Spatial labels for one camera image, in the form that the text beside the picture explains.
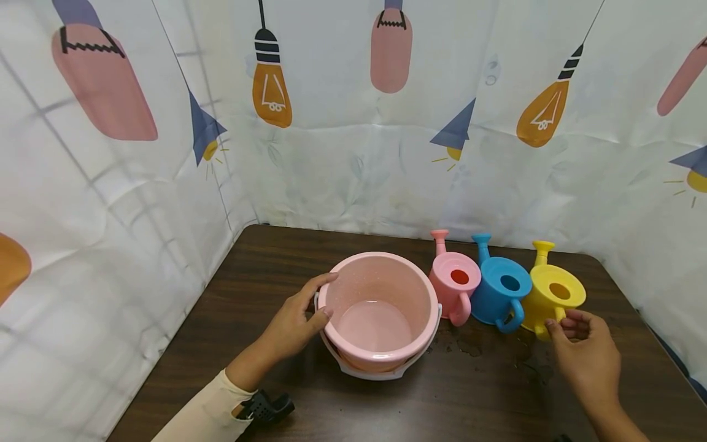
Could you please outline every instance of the blue watering can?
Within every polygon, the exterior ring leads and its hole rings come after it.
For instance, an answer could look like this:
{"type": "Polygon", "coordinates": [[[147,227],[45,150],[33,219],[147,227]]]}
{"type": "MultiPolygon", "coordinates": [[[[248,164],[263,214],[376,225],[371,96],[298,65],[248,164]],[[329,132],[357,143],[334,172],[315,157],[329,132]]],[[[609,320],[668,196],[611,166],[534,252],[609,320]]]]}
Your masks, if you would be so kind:
{"type": "Polygon", "coordinates": [[[479,246],[481,283],[471,297],[472,315],[484,324],[495,325],[502,333],[518,329],[525,319],[520,300],[532,289],[528,272],[515,261],[491,257],[491,235],[472,235],[479,246]],[[506,322],[510,314],[513,318],[506,322]]]}

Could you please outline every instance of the printed fabric backdrop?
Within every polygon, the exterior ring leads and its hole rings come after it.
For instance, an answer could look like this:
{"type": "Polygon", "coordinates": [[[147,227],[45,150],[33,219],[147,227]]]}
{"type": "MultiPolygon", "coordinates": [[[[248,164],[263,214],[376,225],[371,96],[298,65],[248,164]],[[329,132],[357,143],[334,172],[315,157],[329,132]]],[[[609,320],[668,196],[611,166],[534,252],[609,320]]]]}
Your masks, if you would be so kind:
{"type": "Polygon", "coordinates": [[[8,0],[0,23],[3,441],[103,440],[251,223],[588,253],[707,397],[699,0],[8,0]]]}

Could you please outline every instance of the wooden table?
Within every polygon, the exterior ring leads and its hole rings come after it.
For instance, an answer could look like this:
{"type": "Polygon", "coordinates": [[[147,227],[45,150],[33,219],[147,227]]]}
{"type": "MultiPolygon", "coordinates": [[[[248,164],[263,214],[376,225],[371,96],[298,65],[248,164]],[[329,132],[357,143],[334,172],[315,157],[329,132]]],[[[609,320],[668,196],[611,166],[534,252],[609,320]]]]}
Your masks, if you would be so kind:
{"type": "MultiPolygon", "coordinates": [[[[428,272],[431,240],[271,226],[245,229],[109,441],[148,441],[226,364],[255,340],[287,296],[342,259],[380,250],[428,272]]],[[[473,244],[448,250],[477,259],[473,244]]],[[[534,252],[491,248],[530,269],[534,252]]],[[[705,441],[707,409],[602,265],[553,252],[550,263],[585,285],[584,309],[609,324],[623,355],[621,401],[652,442],[705,441]]],[[[473,318],[443,321],[403,379],[374,383],[344,375],[319,338],[273,370],[262,386],[289,392],[297,410],[241,441],[539,441],[595,436],[558,373],[549,344],[525,330],[502,335],[473,318]]]]}

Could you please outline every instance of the pink watering can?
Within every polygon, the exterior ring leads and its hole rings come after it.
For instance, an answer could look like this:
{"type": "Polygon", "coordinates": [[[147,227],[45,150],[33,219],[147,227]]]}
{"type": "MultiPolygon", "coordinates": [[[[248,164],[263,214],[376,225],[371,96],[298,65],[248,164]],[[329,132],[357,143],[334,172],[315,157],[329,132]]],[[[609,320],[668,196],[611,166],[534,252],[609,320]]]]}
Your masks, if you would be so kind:
{"type": "Polygon", "coordinates": [[[472,313],[469,297],[481,282],[479,266],[466,255],[448,252],[444,240],[448,230],[431,231],[437,245],[437,257],[432,263],[430,282],[442,304],[442,318],[455,327],[463,325],[472,313]]]}

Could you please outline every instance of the pink bucket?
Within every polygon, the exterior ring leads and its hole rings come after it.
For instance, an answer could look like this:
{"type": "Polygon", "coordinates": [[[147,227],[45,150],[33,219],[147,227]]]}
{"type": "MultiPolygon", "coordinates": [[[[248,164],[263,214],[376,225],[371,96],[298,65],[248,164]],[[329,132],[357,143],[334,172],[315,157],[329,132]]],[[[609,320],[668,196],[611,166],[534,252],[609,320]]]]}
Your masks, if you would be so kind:
{"type": "Polygon", "coordinates": [[[437,296],[415,264],[392,253],[366,252],[346,258],[332,272],[339,278],[320,289],[318,308],[333,307],[324,332],[351,366],[391,371],[431,341],[437,296]]]}

